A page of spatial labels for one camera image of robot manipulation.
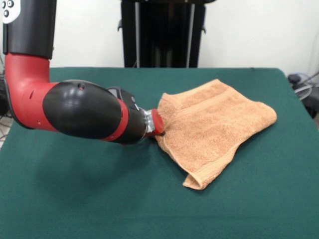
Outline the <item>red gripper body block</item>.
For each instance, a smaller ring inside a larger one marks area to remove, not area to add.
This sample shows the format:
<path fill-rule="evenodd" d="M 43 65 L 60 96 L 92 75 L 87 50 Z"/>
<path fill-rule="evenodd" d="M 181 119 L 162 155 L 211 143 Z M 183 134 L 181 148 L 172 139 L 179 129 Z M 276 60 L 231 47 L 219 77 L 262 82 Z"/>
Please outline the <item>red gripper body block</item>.
<path fill-rule="evenodd" d="M 151 136 L 155 135 L 161 135 L 164 133 L 164 123 L 159 115 L 157 109 L 152 109 L 151 110 L 151 126 L 152 126 L 152 131 L 150 133 Z"/>

